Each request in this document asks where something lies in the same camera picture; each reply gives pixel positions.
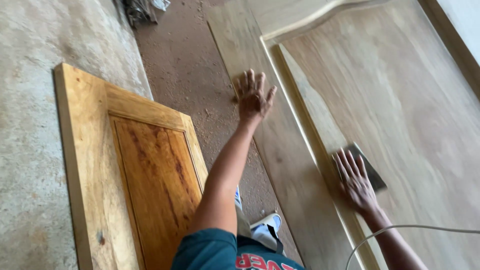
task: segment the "concrete wall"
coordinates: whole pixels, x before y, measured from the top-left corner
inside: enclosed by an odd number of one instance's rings
[[[77,268],[52,69],[152,99],[120,3],[0,0],[0,269]]]

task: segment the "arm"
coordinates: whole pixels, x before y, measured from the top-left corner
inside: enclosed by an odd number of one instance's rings
[[[240,122],[213,164],[189,234],[218,228],[237,235],[235,190],[245,167],[253,133],[272,106],[276,92],[274,86],[264,97],[264,81],[264,73],[255,77],[250,69],[237,82]]]
[[[370,230],[375,233],[391,226],[392,223],[377,203],[361,156],[354,160],[350,151],[345,154],[341,149],[336,154],[335,160],[345,180],[340,184],[340,190],[345,199],[365,219]],[[389,270],[427,270],[422,260],[396,229],[387,230],[377,235],[375,239]]]

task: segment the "orange wooden cabinet door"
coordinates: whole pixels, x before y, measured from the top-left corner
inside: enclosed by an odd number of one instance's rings
[[[169,269],[207,171],[190,116],[55,68],[80,269]]]

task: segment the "sanding block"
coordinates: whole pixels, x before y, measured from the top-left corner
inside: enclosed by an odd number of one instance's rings
[[[385,184],[385,182],[382,180],[382,178],[380,177],[378,172],[370,164],[370,162],[365,157],[363,152],[360,150],[360,147],[356,143],[353,143],[353,144],[343,148],[343,150],[345,152],[350,151],[355,160],[357,159],[358,156],[361,156],[361,158],[363,159],[363,163],[365,164],[365,169],[367,170],[368,180],[370,181],[370,184],[372,184],[372,188],[373,188],[374,192],[377,192],[377,191],[383,190],[383,189],[387,189],[387,185]],[[334,158],[334,164],[336,165],[336,170],[337,170],[338,174],[340,175],[340,179],[343,182],[344,179],[342,177],[342,174],[340,173],[340,169],[338,168],[338,165],[335,161],[335,158]]]

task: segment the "teal shirt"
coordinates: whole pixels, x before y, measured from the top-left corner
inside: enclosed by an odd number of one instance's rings
[[[171,270],[304,270],[295,261],[243,236],[206,229],[182,239]]]

